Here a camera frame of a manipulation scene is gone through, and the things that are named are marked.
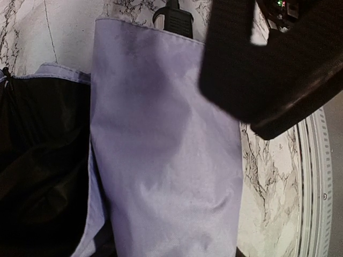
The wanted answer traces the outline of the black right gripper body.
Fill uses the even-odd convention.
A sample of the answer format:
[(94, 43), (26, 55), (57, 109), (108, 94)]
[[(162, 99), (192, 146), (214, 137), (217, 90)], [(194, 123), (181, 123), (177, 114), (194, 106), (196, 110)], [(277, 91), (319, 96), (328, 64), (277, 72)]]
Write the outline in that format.
[(286, 33), (251, 43), (254, 1), (214, 1), (199, 90), (271, 140), (342, 91), (342, 1), (318, 1)]

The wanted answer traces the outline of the lilac folding umbrella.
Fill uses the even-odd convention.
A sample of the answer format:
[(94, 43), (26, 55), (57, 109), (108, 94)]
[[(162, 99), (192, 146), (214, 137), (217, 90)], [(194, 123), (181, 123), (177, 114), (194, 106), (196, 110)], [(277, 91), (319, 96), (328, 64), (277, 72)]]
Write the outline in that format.
[(1, 256), (235, 256), (240, 126), (201, 96), (202, 52), (99, 19), (90, 74), (1, 70)]

